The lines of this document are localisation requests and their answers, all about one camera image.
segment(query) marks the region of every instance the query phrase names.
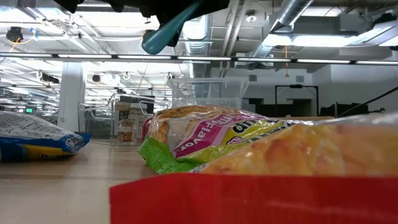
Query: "bagged bread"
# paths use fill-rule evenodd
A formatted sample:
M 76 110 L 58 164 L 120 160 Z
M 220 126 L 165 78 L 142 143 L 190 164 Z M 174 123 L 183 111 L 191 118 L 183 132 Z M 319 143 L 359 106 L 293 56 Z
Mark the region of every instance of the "bagged bread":
M 398 175 L 398 113 L 298 124 L 194 169 L 206 174 Z
M 75 155 L 90 140 L 36 116 L 0 111 L 0 161 Z
M 186 171 L 299 122 L 224 106 L 173 108 L 154 116 L 139 153 L 159 173 Z

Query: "table surface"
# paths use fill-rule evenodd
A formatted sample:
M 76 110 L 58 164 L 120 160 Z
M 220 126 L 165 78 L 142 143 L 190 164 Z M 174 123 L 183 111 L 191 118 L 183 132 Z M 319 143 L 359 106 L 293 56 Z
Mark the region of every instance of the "table surface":
M 67 159 L 0 162 L 0 223 L 109 223 L 109 188 L 156 175 L 136 149 L 89 143 Z

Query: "pink label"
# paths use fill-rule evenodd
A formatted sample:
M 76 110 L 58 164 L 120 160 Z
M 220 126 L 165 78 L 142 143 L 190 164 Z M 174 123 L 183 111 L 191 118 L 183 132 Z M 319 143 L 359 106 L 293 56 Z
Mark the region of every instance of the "pink label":
M 176 158 L 186 156 L 200 149 L 220 144 L 228 128 L 233 123 L 245 119 L 263 119 L 263 116 L 248 114 L 220 114 L 212 119 L 199 122 L 192 134 L 172 149 Z

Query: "clear plastic container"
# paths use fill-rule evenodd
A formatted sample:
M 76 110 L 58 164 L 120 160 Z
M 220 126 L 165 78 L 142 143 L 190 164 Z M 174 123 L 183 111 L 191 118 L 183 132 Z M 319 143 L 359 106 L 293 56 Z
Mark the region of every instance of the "clear plastic container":
M 79 132 L 90 133 L 94 142 L 118 146 L 141 144 L 142 125 L 154 108 L 171 108 L 170 101 L 145 96 L 114 94 L 103 106 L 79 103 Z
M 172 107 L 223 105 L 242 108 L 242 98 L 249 81 L 224 78 L 174 78 L 167 81 L 172 89 Z

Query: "ductwork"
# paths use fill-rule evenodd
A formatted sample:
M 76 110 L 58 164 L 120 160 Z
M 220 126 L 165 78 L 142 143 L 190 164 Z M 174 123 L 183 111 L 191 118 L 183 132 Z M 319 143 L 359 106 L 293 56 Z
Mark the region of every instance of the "ductwork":
M 186 40 L 207 40 L 210 28 L 209 15 L 197 17 L 185 23 L 183 27 L 183 38 Z M 209 54 L 209 43 L 186 42 L 187 55 L 204 56 Z M 209 65 L 205 63 L 192 63 L 191 72 L 193 78 L 210 77 L 206 72 Z
M 251 57 L 261 58 L 268 56 L 269 52 L 274 48 L 273 45 L 267 45 L 266 39 L 268 34 L 272 32 L 293 32 L 294 22 L 303 14 L 303 12 L 311 5 L 313 0 L 285 0 L 282 3 L 281 10 L 276 15 L 271 15 L 266 20 L 264 26 L 264 40 L 258 48 L 251 54 Z M 253 64 L 249 64 L 249 69 L 254 69 Z

